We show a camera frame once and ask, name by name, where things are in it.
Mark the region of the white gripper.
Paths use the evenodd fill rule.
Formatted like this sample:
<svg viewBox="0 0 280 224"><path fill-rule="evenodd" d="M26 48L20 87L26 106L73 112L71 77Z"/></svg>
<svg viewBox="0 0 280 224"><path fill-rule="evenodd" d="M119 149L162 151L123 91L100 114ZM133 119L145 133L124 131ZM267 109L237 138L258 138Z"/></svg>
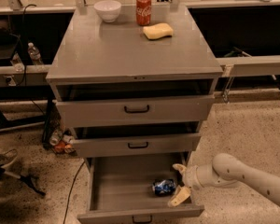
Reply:
<svg viewBox="0 0 280 224"><path fill-rule="evenodd" d="M191 194L191 189L199 190L200 183L197 177L197 166L186 167L183 164L175 163L173 168L183 174L182 180L185 186L178 186L175 194L168 202L169 207L177 207L184 202Z"/></svg>

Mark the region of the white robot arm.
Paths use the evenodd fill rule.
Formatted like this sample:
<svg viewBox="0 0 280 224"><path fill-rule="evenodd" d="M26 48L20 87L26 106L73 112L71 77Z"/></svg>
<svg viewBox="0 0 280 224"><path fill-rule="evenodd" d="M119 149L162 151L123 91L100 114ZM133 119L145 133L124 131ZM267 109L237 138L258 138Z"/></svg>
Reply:
<svg viewBox="0 0 280 224"><path fill-rule="evenodd" d="M175 163L173 168L182 175L183 187L178 186L168 202L170 207L182 204L193 189L206 187L231 188L244 183L280 207L280 177L250 167L227 153L217 154L209 164L186 167Z"/></svg>

